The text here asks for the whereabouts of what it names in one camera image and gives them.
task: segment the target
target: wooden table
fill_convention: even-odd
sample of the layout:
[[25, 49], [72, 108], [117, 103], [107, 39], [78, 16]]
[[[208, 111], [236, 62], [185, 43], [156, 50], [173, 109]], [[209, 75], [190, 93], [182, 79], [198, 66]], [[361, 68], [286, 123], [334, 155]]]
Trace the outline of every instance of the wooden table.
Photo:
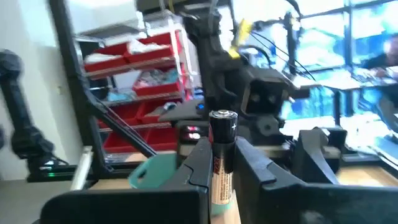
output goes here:
[[[133, 154], [126, 161], [144, 161], [146, 158], [141, 154]], [[337, 173], [338, 180], [343, 185], [362, 186], [396, 186], [398, 180], [380, 167], [348, 167]], [[100, 180], [91, 189], [130, 189], [127, 179]], [[222, 215], [212, 217], [211, 224], [240, 224], [238, 203], [236, 195], [233, 195], [232, 207]]]

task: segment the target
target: red storage bin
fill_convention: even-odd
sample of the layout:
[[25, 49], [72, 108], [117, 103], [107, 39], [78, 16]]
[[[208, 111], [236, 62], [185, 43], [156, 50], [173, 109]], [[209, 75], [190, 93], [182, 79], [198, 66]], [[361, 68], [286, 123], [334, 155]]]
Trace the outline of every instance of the red storage bin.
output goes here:
[[[137, 132], [145, 141], [147, 141], [149, 133], [147, 130], [138, 130]], [[135, 147], [130, 145], [114, 132], [109, 134], [108, 138], [105, 140], [104, 149], [106, 153], [139, 152]]]
[[[140, 124], [137, 114], [139, 108], [143, 106], [142, 103], [132, 103], [128, 105], [119, 105], [112, 107], [111, 109], [126, 122], [128, 125], [138, 125]], [[107, 126], [100, 120], [98, 120], [98, 125], [100, 128], [107, 128]]]
[[90, 63], [85, 64], [86, 72], [95, 72], [99, 70], [104, 70], [108, 68], [116, 68], [123, 65], [127, 65], [127, 59], [124, 57], [125, 53], [127, 52], [127, 43], [116, 44], [109, 47], [101, 48], [95, 50], [94, 53], [99, 54], [106, 54], [106, 55], [123, 55], [123, 57], [107, 60], [105, 62], [97, 62], [97, 63]]
[[[177, 40], [177, 50], [179, 53], [182, 50], [182, 45], [181, 45], [180, 38], [178, 36], [178, 31], [175, 31], [175, 37]], [[159, 45], [169, 45], [169, 47], [160, 49], [160, 50], [154, 50], [151, 52], [142, 53], [142, 54], [134, 54], [134, 55], [130, 54], [129, 52], [126, 52], [126, 54], [124, 56], [127, 58], [127, 61], [129, 63], [143, 62], [146, 60], [152, 60], [152, 59], [163, 58], [163, 57], [171, 57], [174, 55], [173, 46], [172, 46], [172, 38], [171, 38], [171, 35], [169, 32], [164, 33], [164, 34], [155, 35], [153, 37], [139, 39], [138, 41], [143, 44], [155, 43], [155, 44], [159, 44]]]
[[177, 149], [177, 133], [175, 128], [157, 128], [149, 130], [148, 145], [156, 151]]
[[[170, 69], [175, 68], [175, 65], [156, 68], [163, 72], [167, 72]], [[184, 66], [181, 64], [181, 72], [185, 73]], [[157, 86], [144, 86], [141, 87], [138, 85], [139, 78], [136, 80], [135, 84], [132, 86], [132, 90], [136, 92], [137, 96], [149, 96], [149, 95], [159, 95], [162, 93], [175, 93], [180, 92], [183, 86], [181, 86], [180, 81], [177, 79], [175, 83], [165, 84], [165, 85], [157, 85]]]
[[147, 101], [144, 102], [142, 107], [140, 107], [137, 119], [142, 124], [152, 124], [157, 123], [159, 116], [145, 116], [151, 112], [153, 112], [156, 108], [165, 105], [167, 102], [181, 102], [181, 99], [174, 99], [174, 100], [157, 100], [157, 101]]

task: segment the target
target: yellow cable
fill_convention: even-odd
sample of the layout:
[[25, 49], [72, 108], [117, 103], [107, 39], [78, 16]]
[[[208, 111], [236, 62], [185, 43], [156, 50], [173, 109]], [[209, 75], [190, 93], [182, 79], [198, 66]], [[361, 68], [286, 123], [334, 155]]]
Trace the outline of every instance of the yellow cable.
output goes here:
[[249, 37], [253, 23], [243, 19], [238, 27], [238, 33], [235, 34], [234, 40], [232, 41], [231, 48], [228, 53], [233, 58], [240, 58], [238, 54], [238, 48], [242, 45]]
[[174, 13], [174, 6], [173, 6], [173, 0], [169, 0], [169, 8], [172, 13]]

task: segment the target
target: battery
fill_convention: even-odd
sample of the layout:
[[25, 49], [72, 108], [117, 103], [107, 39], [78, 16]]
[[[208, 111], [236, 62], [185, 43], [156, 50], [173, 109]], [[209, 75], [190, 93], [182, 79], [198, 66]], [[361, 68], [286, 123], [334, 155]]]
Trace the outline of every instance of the battery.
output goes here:
[[213, 150], [211, 202], [226, 205], [230, 203], [233, 191], [233, 162], [238, 114], [228, 110], [212, 111], [209, 119], [209, 140]]

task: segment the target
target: green object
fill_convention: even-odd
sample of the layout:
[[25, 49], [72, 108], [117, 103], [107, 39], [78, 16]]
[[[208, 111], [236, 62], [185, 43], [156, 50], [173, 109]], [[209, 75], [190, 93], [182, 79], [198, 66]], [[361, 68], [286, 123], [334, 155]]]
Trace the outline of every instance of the green object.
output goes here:
[[[176, 171], [177, 154], [158, 154], [143, 162], [129, 175], [131, 187], [137, 189], [155, 189], [171, 178]], [[211, 204], [211, 215], [224, 213], [231, 207]]]
[[226, 205], [217, 205], [217, 204], [211, 204], [211, 215], [219, 215], [227, 211], [229, 208], [231, 208], [232, 203], [228, 203]]

